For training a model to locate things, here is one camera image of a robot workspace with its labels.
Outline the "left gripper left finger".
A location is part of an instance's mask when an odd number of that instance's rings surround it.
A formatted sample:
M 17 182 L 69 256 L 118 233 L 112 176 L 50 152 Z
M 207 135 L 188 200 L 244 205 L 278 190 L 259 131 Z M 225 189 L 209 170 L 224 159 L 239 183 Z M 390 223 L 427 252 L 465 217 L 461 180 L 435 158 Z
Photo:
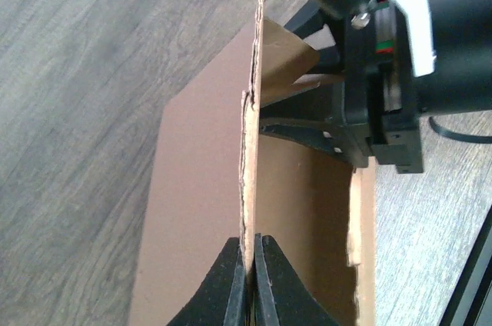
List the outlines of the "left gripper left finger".
M 190 301 L 170 325 L 246 323 L 246 273 L 238 238 L 229 238 Z

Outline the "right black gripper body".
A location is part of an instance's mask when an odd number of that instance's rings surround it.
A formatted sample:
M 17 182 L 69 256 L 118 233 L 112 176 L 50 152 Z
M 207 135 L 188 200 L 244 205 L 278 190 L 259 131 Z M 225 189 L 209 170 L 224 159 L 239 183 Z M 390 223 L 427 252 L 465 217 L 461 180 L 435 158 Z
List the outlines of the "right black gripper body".
M 424 170 L 417 98 L 404 16 L 374 11 L 365 28 L 327 15 L 345 79 L 331 86 L 323 151 L 357 168 L 370 157 L 402 174 Z

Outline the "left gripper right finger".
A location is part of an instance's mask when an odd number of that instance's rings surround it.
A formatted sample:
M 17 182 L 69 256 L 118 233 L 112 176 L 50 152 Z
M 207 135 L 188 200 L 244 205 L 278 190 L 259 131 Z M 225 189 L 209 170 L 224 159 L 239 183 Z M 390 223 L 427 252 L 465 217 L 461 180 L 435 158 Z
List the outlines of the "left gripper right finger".
M 254 323 L 256 325 L 336 325 L 313 298 L 270 235 L 254 239 Z

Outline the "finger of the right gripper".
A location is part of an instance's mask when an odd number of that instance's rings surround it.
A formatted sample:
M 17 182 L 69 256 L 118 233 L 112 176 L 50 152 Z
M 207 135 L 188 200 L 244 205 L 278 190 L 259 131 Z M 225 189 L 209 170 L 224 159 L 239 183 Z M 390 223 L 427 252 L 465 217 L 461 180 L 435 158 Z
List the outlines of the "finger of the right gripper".
M 327 16 L 314 1 L 307 1 L 284 25 L 284 28 L 301 39 L 328 27 Z
M 260 120 L 259 132 L 272 138 L 279 138 L 286 141 L 292 141 L 304 147 L 321 151 L 327 155 L 338 157 L 334 150 L 332 140 L 326 138 L 323 131 L 315 130 L 304 126 L 280 125 L 270 123 L 268 120 Z

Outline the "cardboard box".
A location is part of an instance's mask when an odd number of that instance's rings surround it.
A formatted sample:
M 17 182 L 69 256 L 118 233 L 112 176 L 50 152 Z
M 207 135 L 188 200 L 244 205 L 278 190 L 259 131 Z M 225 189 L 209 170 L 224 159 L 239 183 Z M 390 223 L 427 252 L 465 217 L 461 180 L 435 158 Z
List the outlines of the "cardboard box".
M 375 167 L 258 133 L 261 103 L 290 90 L 310 47 L 252 21 L 165 106 L 129 324 L 166 325 L 227 241 L 226 265 L 253 271 L 253 236 L 280 245 L 316 301 L 342 325 L 375 316 Z

